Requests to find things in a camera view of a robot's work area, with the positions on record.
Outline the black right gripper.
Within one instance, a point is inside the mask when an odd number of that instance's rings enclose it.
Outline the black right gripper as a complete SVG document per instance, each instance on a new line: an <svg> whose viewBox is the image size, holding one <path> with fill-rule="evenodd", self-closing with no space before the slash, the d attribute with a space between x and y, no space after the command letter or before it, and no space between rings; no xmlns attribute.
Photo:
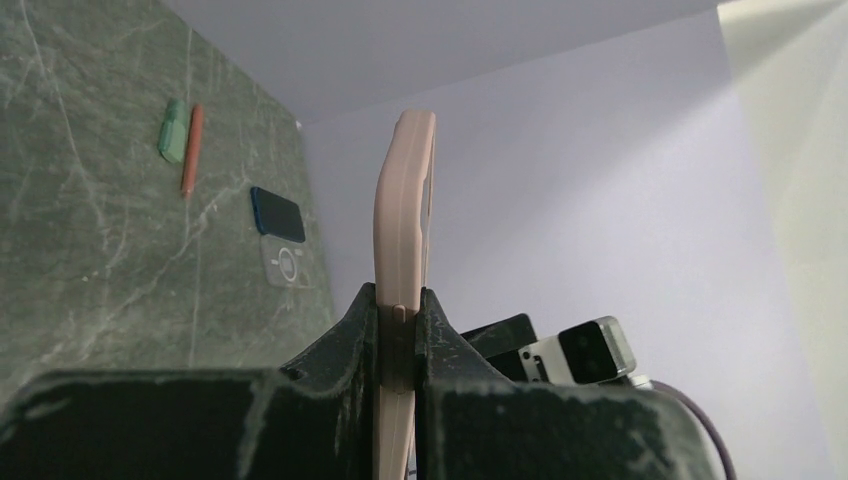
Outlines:
<svg viewBox="0 0 848 480"><path fill-rule="evenodd" d="M527 381L519 350L538 338L530 317L520 313L461 334L487 362L512 381Z"/></svg>

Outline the clear phone case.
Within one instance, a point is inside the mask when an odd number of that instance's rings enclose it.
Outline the clear phone case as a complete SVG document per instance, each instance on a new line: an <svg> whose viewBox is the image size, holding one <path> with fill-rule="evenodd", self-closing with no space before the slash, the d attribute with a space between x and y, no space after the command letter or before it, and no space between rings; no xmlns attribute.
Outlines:
<svg viewBox="0 0 848 480"><path fill-rule="evenodd" d="M312 289L312 261L298 244L272 236L260 237L260 258L267 282L279 288Z"/></svg>

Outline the blue phone black screen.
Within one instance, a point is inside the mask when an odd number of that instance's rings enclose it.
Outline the blue phone black screen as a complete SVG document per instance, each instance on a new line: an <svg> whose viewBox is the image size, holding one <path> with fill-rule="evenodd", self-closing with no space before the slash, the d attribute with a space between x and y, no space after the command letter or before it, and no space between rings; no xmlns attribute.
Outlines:
<svg viewBox="0 0 848 480"><path fill-rule="evenodd" d="M294 243L304 243L306 232L299 206L260 187L250 189L257 231Z"/></svg>

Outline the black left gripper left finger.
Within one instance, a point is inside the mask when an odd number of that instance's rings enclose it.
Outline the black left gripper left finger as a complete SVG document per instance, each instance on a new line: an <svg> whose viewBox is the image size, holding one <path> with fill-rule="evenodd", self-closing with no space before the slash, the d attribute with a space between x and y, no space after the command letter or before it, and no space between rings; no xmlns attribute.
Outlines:
<svg viewBox="0 0 848 480"><path fill-rule="evenodd" d="M370 479L375 288L265 368L56 370L1 413L5 479Z"/></svg>

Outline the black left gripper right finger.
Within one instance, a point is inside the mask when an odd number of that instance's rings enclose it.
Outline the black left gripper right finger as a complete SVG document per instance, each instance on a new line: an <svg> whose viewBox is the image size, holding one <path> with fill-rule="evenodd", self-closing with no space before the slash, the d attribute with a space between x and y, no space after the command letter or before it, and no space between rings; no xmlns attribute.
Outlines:
<svg viewBox="0 0 848 480"><path fill-rule="evenodd" d="M625 386L515 383L421 293L416 463L422 479L712 479L693 417Z"/></svg>

